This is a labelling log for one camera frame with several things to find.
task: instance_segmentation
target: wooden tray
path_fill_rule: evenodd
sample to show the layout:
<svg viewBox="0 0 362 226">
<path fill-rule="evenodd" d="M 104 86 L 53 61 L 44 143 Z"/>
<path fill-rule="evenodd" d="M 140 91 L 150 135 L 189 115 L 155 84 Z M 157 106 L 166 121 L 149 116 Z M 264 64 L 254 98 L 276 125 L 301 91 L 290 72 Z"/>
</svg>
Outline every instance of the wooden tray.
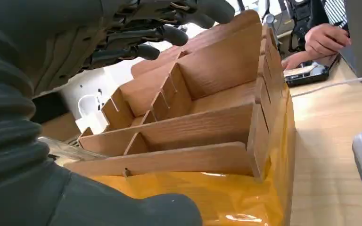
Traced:
<svg viewBox="0 0 362 226">
<path fill-rule="evenodd" d="M 84 149 L 114 158 L 68 167 L 89 176 L 121 175 L 127 168 L 133 175 L 164 170 L 263 178 L 283 85 L 271 30 L 253 23 L 178 57 L 167 75 L 121 86 L 103 109 L 121 126 L 79 139 Z"/>
</svg>

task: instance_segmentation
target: white wall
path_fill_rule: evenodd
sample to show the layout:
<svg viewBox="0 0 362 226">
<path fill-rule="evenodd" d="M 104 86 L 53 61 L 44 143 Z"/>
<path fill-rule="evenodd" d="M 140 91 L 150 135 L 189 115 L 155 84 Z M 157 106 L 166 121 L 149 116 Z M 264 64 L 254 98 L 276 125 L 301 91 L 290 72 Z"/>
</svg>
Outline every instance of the white wall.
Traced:
<svg viewBox="0 0 362 226">
<path fill-rule="evenodd" d="M 97 94 L 98 89 L 102 90 L 104 97 L 109 97 L 117 89 L 119 84 L 108 76 L 103 68 L 92 71 L 84 71 L 74 76 L 69 83 L 60 90 L 69 110 L 77 120 L 81 118 L 78 111 L 78 100 L 84 95 Z M 98 106 L 94 98 L 86 98 L 81 102 L 85 114 L 97 111 Z"/>
</svg>

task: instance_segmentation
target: yellow plastic bag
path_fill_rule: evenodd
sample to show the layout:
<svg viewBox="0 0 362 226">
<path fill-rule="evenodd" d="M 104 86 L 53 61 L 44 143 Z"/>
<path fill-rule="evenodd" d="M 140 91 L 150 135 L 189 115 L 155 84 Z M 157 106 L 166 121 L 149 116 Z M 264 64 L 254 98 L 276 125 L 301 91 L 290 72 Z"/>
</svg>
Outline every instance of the yellow plastic bag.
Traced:
<svg viewBox="0 0 362 226">
<path fill-rule="evenodd" d="M 214 173 L 165 172 L 133 177 L 92 179 L 137 199 L 158 194 L 184 194 L 198 206 L 205 226 L 281 226 L 288 221 L 294 164 L 293 106 L 284 97 L 275 128 L 267 177 Z"/>
</svg>

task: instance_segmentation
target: person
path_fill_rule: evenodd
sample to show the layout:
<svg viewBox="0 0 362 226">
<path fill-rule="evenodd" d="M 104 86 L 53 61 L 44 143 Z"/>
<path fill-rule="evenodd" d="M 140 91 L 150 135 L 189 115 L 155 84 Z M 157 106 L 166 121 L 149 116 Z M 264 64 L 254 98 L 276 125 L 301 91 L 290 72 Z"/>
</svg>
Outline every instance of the person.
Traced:
<svg viewBox="0 0 362 226">
<path fill-rule="evenodd" d="M 330 24 L 313 27 L 304 37 L 305 51 L 295 53 L 282 61 L 284 70 L 298 67 L 301 63 L 333 56 L 352 44 L 347 31 Z"/>
</svg>

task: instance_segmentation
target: tabletop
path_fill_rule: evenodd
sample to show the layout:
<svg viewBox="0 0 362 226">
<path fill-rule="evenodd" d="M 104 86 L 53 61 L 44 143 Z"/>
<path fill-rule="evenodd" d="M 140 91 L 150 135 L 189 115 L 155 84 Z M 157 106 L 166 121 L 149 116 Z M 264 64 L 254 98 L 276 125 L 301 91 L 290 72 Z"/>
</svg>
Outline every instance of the tabletop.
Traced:
<svg viewBox="0 0 362 226">
<path fill-rule="evenodd" d="M 356 78 L 344 60 L 326 82 L 292 88 L 291 94 Z M 362 83 L 293 98 L 296 166 L 291 226 L 362 225 L 362 182 L 352 141 L 362 132 Z"/>
</svg>

